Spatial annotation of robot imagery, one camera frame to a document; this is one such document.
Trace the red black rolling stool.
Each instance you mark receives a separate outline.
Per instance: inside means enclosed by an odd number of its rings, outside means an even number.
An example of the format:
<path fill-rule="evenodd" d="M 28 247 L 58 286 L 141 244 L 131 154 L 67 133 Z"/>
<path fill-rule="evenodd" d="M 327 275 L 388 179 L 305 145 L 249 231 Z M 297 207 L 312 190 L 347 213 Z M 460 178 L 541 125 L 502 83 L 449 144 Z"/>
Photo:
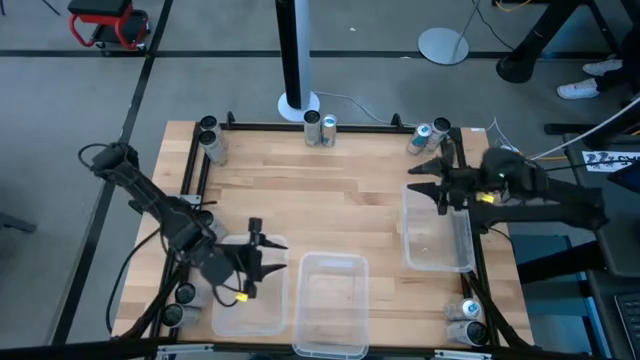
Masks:
<path fill-rule="evenodd" d="M 144 40 L 151 32 L 150 17 L 146 11 L 136 9 L 133 0 L 71 0 L 67 10 L 69 29 L 82 46 L 105 49 L 107 44 L 116 44 L 126 50 L 146 50 Z M 77 31 L 77 20 L 95 25 L 88 39 Z"/>

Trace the black white tower round base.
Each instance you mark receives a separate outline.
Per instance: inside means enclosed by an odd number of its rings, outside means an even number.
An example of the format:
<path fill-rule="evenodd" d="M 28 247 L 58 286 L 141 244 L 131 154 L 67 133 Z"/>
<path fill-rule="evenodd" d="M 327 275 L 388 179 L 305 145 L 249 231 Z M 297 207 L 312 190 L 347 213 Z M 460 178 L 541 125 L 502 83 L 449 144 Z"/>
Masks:
<path fill-rule="evenodd" d="M 304 121 L 320 101 L 312 91 L 309 0 L 275 0 L 285 92 L 278 111 L 289 122 Z"/>

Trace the dark grey desk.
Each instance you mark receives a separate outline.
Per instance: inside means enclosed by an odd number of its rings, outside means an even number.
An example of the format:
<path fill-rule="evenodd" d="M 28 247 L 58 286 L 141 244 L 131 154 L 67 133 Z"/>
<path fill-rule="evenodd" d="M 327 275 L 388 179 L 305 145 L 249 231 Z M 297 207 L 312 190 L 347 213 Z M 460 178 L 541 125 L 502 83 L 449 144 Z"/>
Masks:
<path fill-rule="evenodd" d="M 611 355 L 635 360 L 615 297 L 640 294 L 640 194 L 608 180 L 606 172 L 591 172 L 580 165 L 587 150 L 581 141 L 569 145 L 565 154 L 579 185 L 598 187 L 603 192 L 609 222 L 594 232 L 605 268 L 586 272 Z"/>

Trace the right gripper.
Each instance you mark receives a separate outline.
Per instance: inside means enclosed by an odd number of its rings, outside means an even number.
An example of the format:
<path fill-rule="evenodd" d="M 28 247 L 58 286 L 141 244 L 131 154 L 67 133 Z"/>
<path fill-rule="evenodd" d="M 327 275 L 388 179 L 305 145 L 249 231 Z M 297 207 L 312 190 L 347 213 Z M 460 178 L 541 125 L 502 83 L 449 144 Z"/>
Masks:
<path fill-rule="evenodd" d="M 440 176 L 440 184 L 434 182 L 408 184 L 407 189 L 437 199 L 439 215 L 446 215 L 450 208 L 466 210 L 480 191 L 478 169 L 468 166 L 455 167 L 455 150 L 445 149 L 441 157 L 435 157 L 408 170 L 411 175 Z"/>

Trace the black desk foot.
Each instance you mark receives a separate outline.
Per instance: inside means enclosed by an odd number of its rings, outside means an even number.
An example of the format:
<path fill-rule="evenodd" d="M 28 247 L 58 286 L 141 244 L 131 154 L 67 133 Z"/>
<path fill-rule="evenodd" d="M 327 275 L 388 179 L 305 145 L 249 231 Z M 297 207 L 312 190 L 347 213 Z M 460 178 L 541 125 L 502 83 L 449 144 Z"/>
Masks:
<path fill-rule="evenodd" d="M 572 247 L 517 266 L 522 284 L 605 268 L 606 262 L 597 242 Z"/>

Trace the person's white shoe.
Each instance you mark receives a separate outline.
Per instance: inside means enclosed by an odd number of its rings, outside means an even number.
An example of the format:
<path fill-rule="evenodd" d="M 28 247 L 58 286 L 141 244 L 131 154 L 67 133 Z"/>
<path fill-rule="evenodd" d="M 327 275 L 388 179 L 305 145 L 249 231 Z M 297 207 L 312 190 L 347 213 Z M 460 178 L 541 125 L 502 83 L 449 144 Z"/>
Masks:
<path fill-rule="evenodd" d="M 590 99 L 595 98 L 600 94 L 594 78 L 561 85 L 556 89 L 556 92 L 560 98 L 565 100 Z"/>
<path fill-rule="evenodd" d="M 621 69 L 623 61 L 619 59 L 608 59 L 597 63 L 588 63 L 582 66 L 582 70 L 592 76 L 603 76 L 609 71 L 615 71 Z"/>

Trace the grey metal leg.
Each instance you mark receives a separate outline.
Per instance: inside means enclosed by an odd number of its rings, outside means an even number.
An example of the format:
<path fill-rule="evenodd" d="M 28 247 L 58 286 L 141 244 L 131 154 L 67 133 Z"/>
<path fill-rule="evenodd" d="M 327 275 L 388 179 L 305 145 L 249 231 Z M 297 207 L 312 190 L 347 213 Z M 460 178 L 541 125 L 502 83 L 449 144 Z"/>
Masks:
<path fill-rule="evenodd" d="M 0 212 L 0 227 L 15 229 L 25 233 L 33 233 L 37 229 L 36 225 L 4 212 Z"/>

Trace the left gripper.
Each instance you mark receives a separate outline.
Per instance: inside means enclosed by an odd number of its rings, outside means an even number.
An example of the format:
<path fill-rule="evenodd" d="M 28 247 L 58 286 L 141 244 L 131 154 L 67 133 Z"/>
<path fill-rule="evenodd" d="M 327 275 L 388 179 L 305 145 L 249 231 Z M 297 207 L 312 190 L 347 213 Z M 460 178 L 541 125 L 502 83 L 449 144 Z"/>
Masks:
<path fill-rule="evenodd" d="M 287 250 L 288 247 L 268 240 L 262 234 L 262 219 L 251 217 L 248 223 L 249 237 L 244 243 L 225 239 L 222 243 L 225 254 L 231 259 L 233 269 L 243 273 L 245 279 L 240 285 L 240 292 L 246 294 L 249 299 L 257 297 L 257 282 L 263 282 L 265 278 L 279 270 L 287 268 L 286 264 L 261 265 L 262 252 L 259 246 Z"/>

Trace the black aluminium table frame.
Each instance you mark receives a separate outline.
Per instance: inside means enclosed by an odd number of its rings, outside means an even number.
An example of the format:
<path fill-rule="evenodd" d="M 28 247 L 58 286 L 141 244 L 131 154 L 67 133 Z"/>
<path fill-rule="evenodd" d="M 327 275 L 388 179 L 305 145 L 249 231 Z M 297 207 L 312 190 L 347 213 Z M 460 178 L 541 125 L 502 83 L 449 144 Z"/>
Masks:
<path fill-rule="evenodd" d="M 267 236 L 288 240 L 289 275 L 286 327 L 276 336 L 227 337 L 216 334 L 213 319 L 222 308 L 206 298 L 204 319 L 178 332 L 182 341 L 286 344 L 294 336 L 299 264 L 309 252 L 358 255 L 369 269 L 369 346 L 435 348 L 446 344 L 443 308 L 462 297 L 462 277 L 423 272 L 406 263 L 402 239 L 402 188 L 433 181 L 409 176 L 407 169 L 427 161 L 406 153 L 406 134 L 395 128 L 339 125 L 333 148 L 305 145 L 301 124 L 238 123 L 226 138 L 229 160 L 209 170 L 204 199 L 231 234 L 247 234 L 249 217 L 263 219 Z M 166 193 L 179 192 L 195 122 L 169 121 L 152 180 Z M 533 334 L 511 243 L 490 231 L 480 237 L 489 291 L 507 322 L 527 343 Z M 158 292 L 165 254 L 150 241 L 129 264 L 112 335 L 130 329 Z"/>

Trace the black laptop keyboard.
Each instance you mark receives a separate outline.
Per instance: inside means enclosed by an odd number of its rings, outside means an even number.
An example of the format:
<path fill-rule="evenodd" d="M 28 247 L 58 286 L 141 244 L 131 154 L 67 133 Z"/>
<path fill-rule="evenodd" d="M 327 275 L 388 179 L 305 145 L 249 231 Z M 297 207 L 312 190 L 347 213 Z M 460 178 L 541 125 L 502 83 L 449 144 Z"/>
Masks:
<path fill-rule="evenodd" d="M 640 293 L 614 296 L 634 360 L 640 360 Z"/>

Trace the clear plastic bin with label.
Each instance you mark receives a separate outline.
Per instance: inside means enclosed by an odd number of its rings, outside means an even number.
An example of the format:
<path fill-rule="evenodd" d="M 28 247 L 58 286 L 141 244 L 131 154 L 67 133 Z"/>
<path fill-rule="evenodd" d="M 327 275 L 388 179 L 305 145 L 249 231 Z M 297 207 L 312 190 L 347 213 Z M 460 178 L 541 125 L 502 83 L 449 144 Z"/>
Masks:
<path fill-rule="evenodd" d="M 369 350 L 369 264 L 348 253 L 308 252 L 300 260 L 293 337 L 296 355 L 363 360 Z"/>

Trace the white paper label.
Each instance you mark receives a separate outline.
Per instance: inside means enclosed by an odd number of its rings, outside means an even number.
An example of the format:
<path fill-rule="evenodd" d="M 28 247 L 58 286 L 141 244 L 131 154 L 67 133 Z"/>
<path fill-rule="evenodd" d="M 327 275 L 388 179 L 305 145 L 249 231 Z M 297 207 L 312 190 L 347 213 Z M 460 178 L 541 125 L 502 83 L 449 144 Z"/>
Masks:
<path fill-rule="evenodd" d="M 640 162 L 640 152 L 582 151 L 588 172 L 612 173 L 635 162 Z"/>

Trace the black desk leg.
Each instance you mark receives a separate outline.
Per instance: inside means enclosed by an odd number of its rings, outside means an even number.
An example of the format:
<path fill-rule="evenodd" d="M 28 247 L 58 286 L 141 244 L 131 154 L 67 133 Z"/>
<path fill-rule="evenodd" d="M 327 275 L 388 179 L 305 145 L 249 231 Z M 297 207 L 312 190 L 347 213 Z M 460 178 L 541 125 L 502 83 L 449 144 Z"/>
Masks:
<path fill-rule="evenodd" d="M 552 0 L 524 40 L 496 64 L 497 74 L 510 83 L 526 83 L 544 48 L 580 6 L 582 0 Z"/>

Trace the grey round stand base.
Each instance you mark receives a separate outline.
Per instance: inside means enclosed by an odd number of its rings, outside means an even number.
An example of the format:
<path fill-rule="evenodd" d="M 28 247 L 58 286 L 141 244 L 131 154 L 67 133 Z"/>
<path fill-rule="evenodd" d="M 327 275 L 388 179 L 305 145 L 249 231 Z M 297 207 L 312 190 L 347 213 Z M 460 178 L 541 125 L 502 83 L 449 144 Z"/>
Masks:
<path fill-rule="evenodd" d="M 450 28 L 432 27 L 418 38 L 417 46 L 422 56 L 438 64 L 457 65 L 469 57 L 470 46 L 465 38 L 468 28 L 479 10 L 481 0 L 472 0 L 473 9 L 460 31 Z"/>

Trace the person's leg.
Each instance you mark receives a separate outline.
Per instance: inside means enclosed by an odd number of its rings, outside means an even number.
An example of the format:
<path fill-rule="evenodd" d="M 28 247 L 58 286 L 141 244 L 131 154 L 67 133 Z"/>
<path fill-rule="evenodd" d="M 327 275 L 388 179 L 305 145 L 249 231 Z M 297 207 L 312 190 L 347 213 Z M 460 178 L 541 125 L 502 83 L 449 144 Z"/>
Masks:
<path fill-rule="evenodd" d="M 625 35 L 618 60 L 621 60 L 620 68 L 595 77 L 599 92 L 640 78 L 640 25 L 634 26 Z"/>

